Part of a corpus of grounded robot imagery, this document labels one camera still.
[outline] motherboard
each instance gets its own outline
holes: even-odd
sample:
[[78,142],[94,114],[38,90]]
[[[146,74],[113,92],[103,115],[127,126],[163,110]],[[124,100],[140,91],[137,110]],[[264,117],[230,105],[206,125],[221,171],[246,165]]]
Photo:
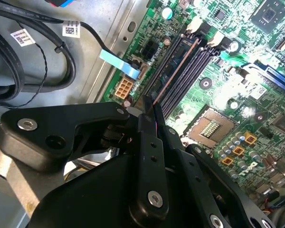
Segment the motherboard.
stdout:
[[260,207],[285,186],[285,0],[153,0],[102,98],[148,95]]

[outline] blue ram slot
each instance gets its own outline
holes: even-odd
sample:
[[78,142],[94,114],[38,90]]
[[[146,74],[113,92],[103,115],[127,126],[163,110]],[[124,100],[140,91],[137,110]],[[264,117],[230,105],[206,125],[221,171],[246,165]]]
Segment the blue ram slot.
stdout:
[[266,74],[263,75],[264,77],[266,77],[267,79],[275,83],[278,87],[285,90],[285,77],[282,74],[280,74],[279,72],[277,72],[276,70],[274,70],[272,67],[268,65],[266,66],[259,62],[255,64],[266,72]]

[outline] white label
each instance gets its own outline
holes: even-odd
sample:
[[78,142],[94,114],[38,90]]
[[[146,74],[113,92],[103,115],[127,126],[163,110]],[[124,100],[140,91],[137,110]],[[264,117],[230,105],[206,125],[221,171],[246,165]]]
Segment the white label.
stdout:
[[266,93],[266,88],[262,85],[257,85],[257,87],[251,92],[250,96],[258,100],[264,93]]
[[80,22],[66,20],[62,24],[62,35],[64,37],[80,38]]
[[25,28],[17,32],[13,32],[11,36],[14,37],[21,47],[36,43]]
[[245,176],[247,173],[249,173],[250,171],[252,171],[252,169],[254,167],[256,167],[258,165],[257,162],[253,161],[246,170],[242,171],[239,175],[240,176]]

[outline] gray metal panel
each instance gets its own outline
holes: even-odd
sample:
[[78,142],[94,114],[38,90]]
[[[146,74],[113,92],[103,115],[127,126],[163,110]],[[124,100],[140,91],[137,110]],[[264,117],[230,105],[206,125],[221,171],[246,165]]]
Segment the gray metal panel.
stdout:
[[[55,18],[84,21],[97,31],[102,40],[105,40],[107,46],[111,47],[116,39],[116,33],[118,33],[116,31],[120,28],[121,18],[131,8],[133,0],[131,3],[130,0],[77,0],[65,8],[53,7],[44,0],[9,0],[8,2]],[[48,25],[61,36],[61,25]],[[35,45],[22,48],[13,40],[10,33],[19,29],[16,22],[0,17],[0,34],[12,45],[18,54],[25,72],[29,76],[27,81],[40,82],[44,74],[42,55]],[[59,80],[64,75],[66,68],[64,56],[56,54],[54,52],[55,46],[45,37],[31,29],[28,29],[28,31],[45,51],[48,60],[49,78],[53,81]],[[62,39],[67,43],[76,60],[76,80],[70,87],[64,90],[38,95],[28,107],[86,102],[89,93],[82,94],[83,88],[88,82],[85,89],[87,92],[90,91],[89,87],[93,85],[98,69],[103,64],[103,61],[98,58],[100,47],[94,37],[84,28],[82,29],[80,39],[66,37]],[[10,72],[0,59],[0,85],[8,85],[11,82]],[[32,96],[32,93],[21,93],[11,101],[11,104],[23,104]]]

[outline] electrolytic capacitor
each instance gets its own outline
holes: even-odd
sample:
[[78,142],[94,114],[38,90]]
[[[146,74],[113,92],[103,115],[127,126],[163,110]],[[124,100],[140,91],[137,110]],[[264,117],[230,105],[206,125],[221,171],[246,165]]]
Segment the electrolytic capacitor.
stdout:
[[271,167],[269,161],[268,161],[266,158],[263,158],[263,159],[262,159],[262,163],[265,165],[266,168]]
[[245,136],[244,136],[241,132],[236,133],[236,137],[237,137],[240,141],[244,141],[244,140],[245,140]]
[[229,147],[223,146],[222,149],[226,154],[231,154],[231,150],[229,149]]
[[267,159],[267,161],[269,161],[270,164],[272,164],[272,165],[276,164],[276,160],[271,154],[267,155],[266,159]]
[[236,148],[236,146],[233,144],[233,142],[228,142],[227,146],[231,149],[234,150]]
[[233,144],[235,144],[236,146],[241,144],[241,141],[237,138],[237,137],[232,137],[231,141],[233,142]]
[[261,160],[261,156],[258,155],[257,152],[255,152],[255,151],[250,151],[249,156],[254,160],[257,160],[257,161]]
[[248,169],[248,166],[246,165],[246,163],[244,161],[239,161],[237,163],[237,165],[242,169],[242,170],[246,170]]
[[229,173],[231,178],[233,178],[233,179],[238,178],[238,174],[235,170],[230,170],[228,173]]
[[220,158],[226,158],[227,157],[227,155],[223,151],[219,151],[218,155]]

